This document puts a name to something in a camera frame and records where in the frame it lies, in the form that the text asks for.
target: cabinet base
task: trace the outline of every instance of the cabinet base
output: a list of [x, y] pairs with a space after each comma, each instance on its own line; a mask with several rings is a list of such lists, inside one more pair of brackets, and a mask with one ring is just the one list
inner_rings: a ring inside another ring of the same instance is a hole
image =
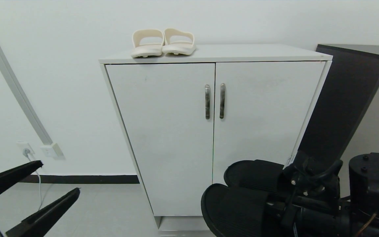
[[202, 216], [155, 216], [159, 236], [214, 237]]

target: white slipper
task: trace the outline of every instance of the white slipper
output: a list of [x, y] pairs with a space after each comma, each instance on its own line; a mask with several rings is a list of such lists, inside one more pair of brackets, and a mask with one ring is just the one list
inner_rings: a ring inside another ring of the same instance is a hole
[[[159, 37], [162, 42], [144, 43], [141, 40], [147, 37]], [[134, 49], [131, 52], [131, 57], [148, 57], [162, 55], [162, 46], [164, 45], [164, 34], [157, 29], [137, 30], [133, 33]]]
[[[170, 41], [172, 36], [185, 36], [191, 39], [191, 41]], [[177, 29], [167, 28], [164, 30], [164, 38], [166, 39], [166, 45], [163, 46], [162, 51], [164, 53], [172, 54], [185, 54], [191, 55], [196, 46], [194, 44], [194, 35], [190, 32], [182, 32]]]

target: black baseboard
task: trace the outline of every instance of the black baseboard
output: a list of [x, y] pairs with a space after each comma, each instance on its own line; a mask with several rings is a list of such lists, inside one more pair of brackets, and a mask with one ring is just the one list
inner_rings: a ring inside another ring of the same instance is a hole
[[[41, 175], [42, 183], [127, 184], [140, 183], [136, 175]], [[29, 175], [21, 183], [39, 183], [37, 175]]]

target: white cabinet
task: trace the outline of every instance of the white cabinet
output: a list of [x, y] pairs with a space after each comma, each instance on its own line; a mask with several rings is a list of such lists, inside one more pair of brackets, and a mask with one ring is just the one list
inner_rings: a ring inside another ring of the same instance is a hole
[[[216, 63], [213, 183], [240, 160], [286, 162], [325, 62]], [[223, 118], [220, 118], [224, 87]]]
[[141, 178], [156, 216], [200, 216], [212, 184], [215, 64], [107, 65]]
[[201, 195], [233, 162], [283, 163], [296, 152], [331, 58], [199, 45], [189, 57], [99, 60], [154, 216], [201, 216]]

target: wall outlet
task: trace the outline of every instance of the wall outlet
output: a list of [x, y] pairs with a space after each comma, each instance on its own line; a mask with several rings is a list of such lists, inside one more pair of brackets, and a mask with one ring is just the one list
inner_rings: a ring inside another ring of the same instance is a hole
[[43, 145], [40, 147], [46, 157], [62, 157], [63, 153], [58, 144], [53, 143], [51, 145]]
[[27, 148], [30, 150], [30, 154], [35, 153], [28, 142], [17, 142], [17, 146], [21, 149], [21, 152], [23, 152], [23, 150]]

